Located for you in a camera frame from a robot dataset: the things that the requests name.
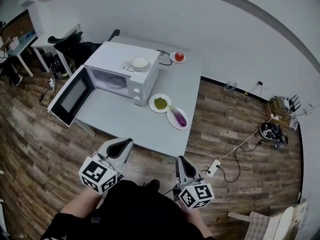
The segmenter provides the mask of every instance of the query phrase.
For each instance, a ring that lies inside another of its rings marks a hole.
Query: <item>purple eggplant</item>
[[[184,116],[174,106],[169,105],[169,108],[173,113],[176,121],[179,123],[179,125],[181,125],[182,127],[185,127],[187,125],[187,121],[184,118]]]

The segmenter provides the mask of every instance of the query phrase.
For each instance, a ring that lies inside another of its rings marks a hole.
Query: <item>person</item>
[[[9,56],[8,56],[8,45],[11,43],[11,39],[8,38],[4,43],[2,34],[3,26],[5,22],[0,21],[0,69],[3,70],[3,73],[6,74],[9,79],[17,86],[23,79],[20,75],[18,76],[14,71]]]
[[[214,240],[199,209],[181,208],[158,192],[154,179],[146,186],[121,180],[105,196],[86,188],[53,217],[41,240],[192,239]]]

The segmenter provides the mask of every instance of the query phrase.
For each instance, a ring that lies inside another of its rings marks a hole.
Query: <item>small appliance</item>
[[[132,99],[145,106],[159,73],[157,50],[104,42],[64,84],[48,107],[67,126],[96,88]],[[148,64],[136,71],[135,58],[143,57]]]
[[[84,65],[96,88],[129,97],[134,104],[144,106],[158,77],[159,56],[157,50],[105,42]],[[148,64],[136,71],[132,61],[139,57]]]

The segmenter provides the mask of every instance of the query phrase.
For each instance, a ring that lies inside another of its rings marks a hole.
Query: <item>red tomato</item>
[[[177,62],[180,62],[184,59],[184,54],[182,52],[177,52],[175,55],[174,55],[174,58]]]

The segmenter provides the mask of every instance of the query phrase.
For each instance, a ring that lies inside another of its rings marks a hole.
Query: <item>chair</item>
[[[3,199],[0,199],[0,239],[10,239],[10,234],[8,233],[7,224],[5,221],[5,214],[4,214],[4,206],[3,206]]]
[[[250,216],[229,212],[228,217],[250,222],[244,240],[292,239],[293,228],[298,221],[303,219],[306,207],[307,202],[304,202],[294,207],[282,207],[286,208],[285,211],[272,216],[265,216],[252,211]]]
[[[54,48],[74,60],[75,67],[79,68],[101,46],[101,43],[80,42],[82,34],[83,32],[72,33],[69,36],[60,39],[50,36],[48,38],[48,43],[54,44]],[[114,30],[108,42],[119,35],[120,30]]]

